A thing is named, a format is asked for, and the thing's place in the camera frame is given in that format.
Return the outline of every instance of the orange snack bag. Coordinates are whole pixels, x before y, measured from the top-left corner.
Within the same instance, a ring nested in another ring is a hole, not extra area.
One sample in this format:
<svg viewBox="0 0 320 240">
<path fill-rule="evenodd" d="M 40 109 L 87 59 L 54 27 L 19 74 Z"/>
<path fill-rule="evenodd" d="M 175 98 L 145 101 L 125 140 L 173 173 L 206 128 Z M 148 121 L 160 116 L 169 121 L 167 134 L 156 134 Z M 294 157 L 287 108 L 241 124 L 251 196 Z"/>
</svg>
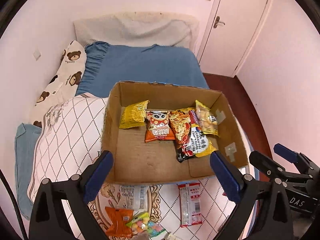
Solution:
<svg viewBox="0 0 320 240">
<path fill-rule="evenodd" d="M 106 231 L 106 235 L 131 238 L 132 229 L 125 224 L 132 220 L 133 210 L 115 209 L 111 207 L 105 207 L 105 210 L 112 222 L 111 227 Z"/>
<path fill-rule="evenodd" d="M 145 142 L 175 139 L 174 133 L 169 127 L 168 111 L 148 111 L 146 118 L 148 124 Z"/>
</svg>

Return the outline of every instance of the yellow snack bag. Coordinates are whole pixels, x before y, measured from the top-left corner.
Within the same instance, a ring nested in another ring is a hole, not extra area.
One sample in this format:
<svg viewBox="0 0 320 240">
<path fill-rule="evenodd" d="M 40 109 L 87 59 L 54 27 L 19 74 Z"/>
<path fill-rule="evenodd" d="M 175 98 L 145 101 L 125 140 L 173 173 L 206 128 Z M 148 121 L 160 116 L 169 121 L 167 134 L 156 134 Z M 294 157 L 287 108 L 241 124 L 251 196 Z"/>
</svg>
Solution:
<svg viewBox="0 0 320 240">
<path fill-rule="evenodd" d="M 196 100 L 196 115 L 204 134 L 214 134 L 219 136 L 217 118 L 210 112 L 210 108 L 198 100 Z"/>
<path fill-rule="evenodd" d="M 143 126 L 149 100 L 127 106 L 121 116 L 119 128 Z"/>
</svg>

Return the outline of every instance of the cardboard box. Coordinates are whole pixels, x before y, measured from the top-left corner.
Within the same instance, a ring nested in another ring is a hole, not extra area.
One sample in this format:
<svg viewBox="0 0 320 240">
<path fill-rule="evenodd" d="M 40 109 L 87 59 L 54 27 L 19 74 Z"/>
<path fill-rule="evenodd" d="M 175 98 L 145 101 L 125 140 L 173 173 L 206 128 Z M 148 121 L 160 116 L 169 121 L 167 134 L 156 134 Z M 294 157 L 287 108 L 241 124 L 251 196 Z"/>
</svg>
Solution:
<svg viewBox="0 0 320 240">
<path fill-rule="evenodd" d="M 145 143 L 146 125 L 119 129 L 124 107 L 150 100 L 150 110 L 194 107 L 199 100 L 211 108 L 219 122 L 219 138 L 207 135 L 213 145 L 236 167 L 248 164 L 244 144 L 226 97 L 218 91 L 159 83 L 119 82 L 106 107 L 102 150 L 112 152 L 114 166 L 106 182 L 118 184 L 162 184 L 214 175 L 209 155 L 179 163 L 173 141 Z"/>
</svg>

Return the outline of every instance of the tape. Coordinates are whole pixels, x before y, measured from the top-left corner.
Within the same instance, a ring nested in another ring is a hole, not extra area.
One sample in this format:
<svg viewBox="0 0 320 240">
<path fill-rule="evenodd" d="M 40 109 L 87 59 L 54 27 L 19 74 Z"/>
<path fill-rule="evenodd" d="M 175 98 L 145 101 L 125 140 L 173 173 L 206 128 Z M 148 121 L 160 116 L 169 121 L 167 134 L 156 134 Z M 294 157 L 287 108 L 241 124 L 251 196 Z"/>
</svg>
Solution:
<svg viewBox="0 0 320 240">
<path fill-rule="evenodd" d="M 233 142 L 233 143 L 229 144 L 228 146 L 226 146 L 224 149 L 225 149 L 226 155 L 229 157 L 230 161 L 231 162 L 236 161 L 235 156 L 234 156 L 234 153 L 237 152 L 236 143 Z"/>
<path fill-rule="evenodd" d="M 222 121 L 226 118 L 226 115 L 224 114 L 223 111 L 219 111 L 219 109 L 216 110 L 216 118 L 218 121 L 218 124 L 221 124 Z"/>
</svg>

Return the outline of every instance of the blue bed sheet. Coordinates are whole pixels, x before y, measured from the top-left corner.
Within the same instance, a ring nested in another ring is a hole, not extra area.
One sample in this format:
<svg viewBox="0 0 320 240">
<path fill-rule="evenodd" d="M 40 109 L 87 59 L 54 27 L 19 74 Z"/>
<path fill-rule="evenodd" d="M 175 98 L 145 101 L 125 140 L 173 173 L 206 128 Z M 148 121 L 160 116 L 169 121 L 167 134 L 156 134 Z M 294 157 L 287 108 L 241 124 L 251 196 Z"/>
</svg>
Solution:
<svg viewBox="0 0 320 240">
<path fill-rule="evenodd" d="M 209 88 L 194 54 L 186 48 L 128 47 L 98 41 L 85 48 L 87 62 L 76 95 L 108 97 L 119 81 L 159 82 Z"/>
</svg>

